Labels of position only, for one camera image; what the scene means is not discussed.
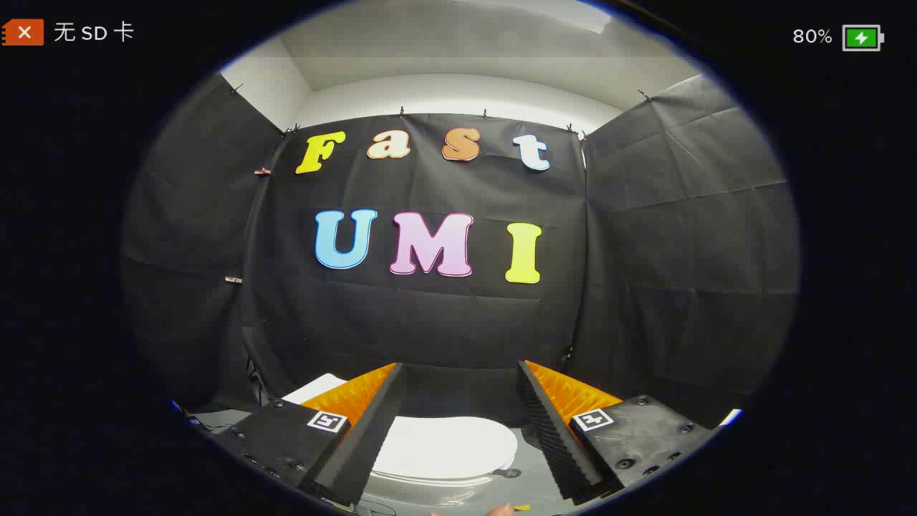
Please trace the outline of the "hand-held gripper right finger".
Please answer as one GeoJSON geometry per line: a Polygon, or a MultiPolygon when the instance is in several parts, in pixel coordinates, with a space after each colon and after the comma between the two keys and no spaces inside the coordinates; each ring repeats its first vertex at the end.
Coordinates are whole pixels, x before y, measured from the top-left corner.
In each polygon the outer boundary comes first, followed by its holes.
{"type": "Polygon", "coordinates": [[[635,489],[704,447],[714,429],[648,395],[618,398],[530,360],[517,389],[563,499],[635,489]]]}

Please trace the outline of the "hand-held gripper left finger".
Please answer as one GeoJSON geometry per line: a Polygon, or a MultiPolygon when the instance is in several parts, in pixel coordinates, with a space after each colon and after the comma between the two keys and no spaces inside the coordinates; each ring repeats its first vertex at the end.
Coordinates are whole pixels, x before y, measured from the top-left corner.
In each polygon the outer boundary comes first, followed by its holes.
{"type": "Polygon", "coordinates": [[[353,506],[406,393],[390,363],[308,401],[273,401],[213,437],[242,466],[298,493],[353,506]]]}

